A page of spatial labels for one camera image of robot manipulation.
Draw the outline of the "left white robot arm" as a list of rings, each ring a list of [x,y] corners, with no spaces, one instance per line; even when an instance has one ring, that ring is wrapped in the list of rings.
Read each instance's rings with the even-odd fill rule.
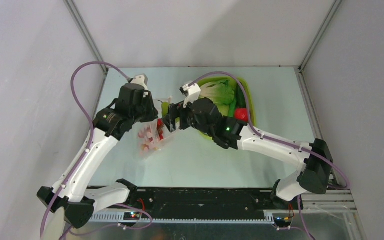
[[[37,197],[52,213],[63,208],[64,220],[75,229],[82,228],[93,214],[116,204],[133,208],[138,194],[121,182],[97,189],[88,185],[107,154],[134,124],[152,122],[157,117],[147,86],[126,83],[119,97],[96,114],[88,139],[63,176],[51,187],[42,186]]]

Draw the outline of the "clear pink zip bag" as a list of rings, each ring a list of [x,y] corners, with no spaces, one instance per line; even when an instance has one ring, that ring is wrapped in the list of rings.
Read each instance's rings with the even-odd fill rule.
[[[161,102],[173,103],[173,97],[169,96],[168,98],[157,98],[153,100],[154,106],[158,111],[158,118],[152,122],[142,123],[137,132],[137,146],[138,146],[138,155],[142,159],[149,158],[152,154],[161,151],[163,147],[168,145],[173,137],[174,132],[171,133],[166,126],[163,128],[164,139],[160,140],[157,132],[157,120],[162,119],[161,115]]]

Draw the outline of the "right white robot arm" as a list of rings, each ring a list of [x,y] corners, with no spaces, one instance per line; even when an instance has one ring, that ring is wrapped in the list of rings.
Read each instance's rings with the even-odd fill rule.
[[[270,201],[277,209],[284,209],[303,193],[322,195],[328,189],[332,162],[326,157],[329,149],[321,139],[294,142],[264,132],[243,120],[222,115],[208,98],[187,105],[170,104],[162,122],[171,133],[193,128],[223,149],[255,152],[295,167],[294,173],[273,186]]]

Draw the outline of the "red apple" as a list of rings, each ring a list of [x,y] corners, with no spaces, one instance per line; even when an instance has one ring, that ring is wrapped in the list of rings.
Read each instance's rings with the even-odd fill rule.
[[[236,108],[233,117],[237,120],[248,122],[248,110],[247,108]]]

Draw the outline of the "yellow green pear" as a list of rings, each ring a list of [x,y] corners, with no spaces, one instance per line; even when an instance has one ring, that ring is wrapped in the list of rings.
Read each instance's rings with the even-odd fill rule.
[[[169,112],[170,103],[166,101],[162,101],[160,106],[161,106],[161,117],[164,118]]]

